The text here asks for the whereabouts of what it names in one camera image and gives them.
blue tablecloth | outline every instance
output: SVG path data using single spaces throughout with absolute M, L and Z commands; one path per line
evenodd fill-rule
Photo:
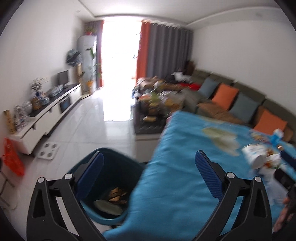
M 105 238 L 108 241 L 192 240 L 218 203 L 195 166 L 195 153 L 203 150 L 225 172 L 252 179 L 241 152 L 242 147 L 251 143 L 254 140 L 248 127 L 176 112 L 131 194 L 126 220 L 122 226 L 106 231 Z M 283 145 L 296 156 L 292 145 Z M 295 176 L 291 168 L 288 172 Z M 238 198 L 224 232 L 231 229 L 241 200 Z M 271 206 L 273 221 L 281 209 L 282 206 Z

silver screw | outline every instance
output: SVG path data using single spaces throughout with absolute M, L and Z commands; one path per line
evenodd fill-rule
M 68 173 L 65 175 L 65 179 L 69 180 L 73 177 L 73 175 L 71 173 Z
M 44 180 L 45 180 L 44 177 L 40 177 L 40 178 L 38 178 L 38 182 L 39 182 L 39 183 L 44 182 Z
M 231 179 L 235 177 L 235 175 L 232 172 L 227 173 L 226 176 Z
M 256 181 L 256 182 L 261 182 L 262 179 L 261 179 L 261 177 L 255 177 L 255 181 Z

orange pillow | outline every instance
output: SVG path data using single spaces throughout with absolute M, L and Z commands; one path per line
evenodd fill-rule
M 212 102 L 220 105 L 224 110 L 228 110 L 238 91 L 237 88 L 221 83 Z
M 268 110 L 265 109 L 258 124 L 254 127 L 254 130 L 272 135 L 274 130 L 276 129 L 284 131 L 286 125 L 286 121 L 282 120 L 276 115 L 271 114 Z

covered fan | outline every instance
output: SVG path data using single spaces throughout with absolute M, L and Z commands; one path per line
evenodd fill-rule
M 71 66 L 76 66 L 82 63 L 82 55 L 78 50 L 71 49 L 67 54 L 66 59 L 67 64 Z

white wall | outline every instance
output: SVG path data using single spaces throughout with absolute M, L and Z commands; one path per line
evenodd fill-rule
M 30 98 L 30 83 L 37 77 L 56 79 L 58 72 L 74 68 L 66 54 L 83 35 L 83 22 L 76 17 L 78 1 L 25 0 L 0 36 L 0 155 L 7 127 L 2 112 Z
M 296 114 L 296 32 L 276 21 L 240 21 L 194 32 L 197 67 L 250 85 Z

